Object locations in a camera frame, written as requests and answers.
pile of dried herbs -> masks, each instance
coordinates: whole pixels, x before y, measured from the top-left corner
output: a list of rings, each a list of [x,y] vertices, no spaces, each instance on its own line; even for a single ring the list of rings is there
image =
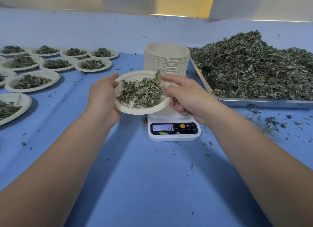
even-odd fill
[[[49,47],[49,46],[42,46],[39,48],[39,50],[37,50],[36,53],[40,54],[40,55],[47,55],[47,54],[53,54],[56,52],[59,52],[59,50],[56,50],[56,49]]]
[[[34,87],[40,87],[48,82],[51,82],[51,79],[46,79],[42,76],[33,76],[30,74],[24,75],[22,79],[18,81],[18,83],[14,86],[15,89],[28,89]]]
[[[82,69],[101,69],[105,67],[105,64],[101,60],[87,60],[84,63],[81,63],[80,67]]]
[[[313,100],[313,54],[268,46],[258,31],[241,32],[190,52],[219,97]]]
[[[67,60],[57,59],[57,60],[48,60],[45,63],[45,68],[47,69],[60,69],[71,66]]]
[[[0,74],[0,82],[4,81],[7,76]]]
[[[149,108],[159,104],[162,94],[160,71],[158,71],[154,79],[144,78],[142,81],[133,82],[123,80],[123,89],[116,98],[127,106],[133,102],[133,108]]]
[[[14,102],[6,103],[0,100],[0,120],[12,116],[21,109],[21,106],[14,106],[13,104]]]
[[[35,64],[37,63],[29,56],[17,56],[12,60],[9,68],[10,69],[24,68]]]
[[[99,48],[96,52],[95,52],[95,56],[97,57],[110,57],[113,56],[112,53],[107,50],[106,48]]]
[[[20,53],[20,52],[25,52],[21,47],[15,47],[15,46],[6,46],[4,49],[1,51],[3,54],[15,54],[15,53]]]
[[[67,52],[66,55],[69,56],[76,56],[76,55],[85,55],[87,54],[86,51],[78,49],[78,48],[70,48]]]

person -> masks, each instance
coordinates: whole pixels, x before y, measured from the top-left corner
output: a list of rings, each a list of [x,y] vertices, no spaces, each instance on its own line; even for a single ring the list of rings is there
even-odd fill
[[[0,226],[63,226],[110,129],[114,73],[90,87],[88,105],[28,169],[0,192]],[[313,225],[313,171],[194,80],[162,75],[170,106],[209,127],[268,220],[276,226]]]

scale base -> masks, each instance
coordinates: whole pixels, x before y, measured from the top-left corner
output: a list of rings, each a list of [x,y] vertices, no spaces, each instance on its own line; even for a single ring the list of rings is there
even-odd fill
[[[195,123],[198,132],[196,134],[152,134],[151,124],[181,124]],[[148,115],[148,135],[149,138],[155,142],[163,141],[194,141],[197,140],[201,135],[201,128],[198,122],[194,120],[192,116],[183,116],[176,112],[172,107],[167,106],[166,108]]]

stainless steel tray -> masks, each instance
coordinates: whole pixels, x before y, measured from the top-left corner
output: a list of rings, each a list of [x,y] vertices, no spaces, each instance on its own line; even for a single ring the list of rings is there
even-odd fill
[[[210,85],[199,71],[196,63],[190,57],[190,62],[200,77],[203,85],[209,93],[212,93]],[[267,100],[267,99],[244,99],[244,98],[220,98],[216,97],[221,103],[228,107],[242,108],[272,108],[272,109],[313,109],[313,101],[295,101],[295,100]]]

white kitchen scale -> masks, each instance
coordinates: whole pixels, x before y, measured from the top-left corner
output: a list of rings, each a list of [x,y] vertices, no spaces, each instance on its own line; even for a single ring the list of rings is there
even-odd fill
[[[172,107],[148,115],[148,135],[153,141],[194,141],[201,128],[192,116],[183,116]]]

